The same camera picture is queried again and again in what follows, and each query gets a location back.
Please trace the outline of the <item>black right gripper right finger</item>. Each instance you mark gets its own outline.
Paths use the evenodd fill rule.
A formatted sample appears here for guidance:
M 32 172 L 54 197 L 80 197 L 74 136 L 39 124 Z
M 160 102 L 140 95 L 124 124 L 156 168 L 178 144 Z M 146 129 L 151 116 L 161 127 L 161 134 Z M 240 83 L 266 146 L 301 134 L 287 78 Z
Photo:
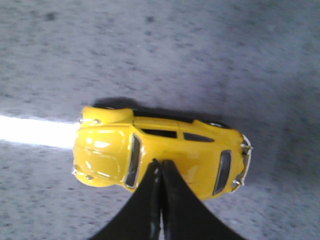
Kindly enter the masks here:
M 166 240 L 242 240 L 198 199 L 175 163 L 162 162 L 163 226 Z

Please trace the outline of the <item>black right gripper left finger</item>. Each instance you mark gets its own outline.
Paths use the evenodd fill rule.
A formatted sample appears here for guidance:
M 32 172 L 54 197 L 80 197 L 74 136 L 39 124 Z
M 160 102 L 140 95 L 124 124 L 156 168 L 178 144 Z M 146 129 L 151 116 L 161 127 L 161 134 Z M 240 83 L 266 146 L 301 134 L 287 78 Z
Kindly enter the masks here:
M 92 240 L 157 240 L 160 234 L 162 182 L 160 163 L 153 159 L 139 186 L 117 215 Z

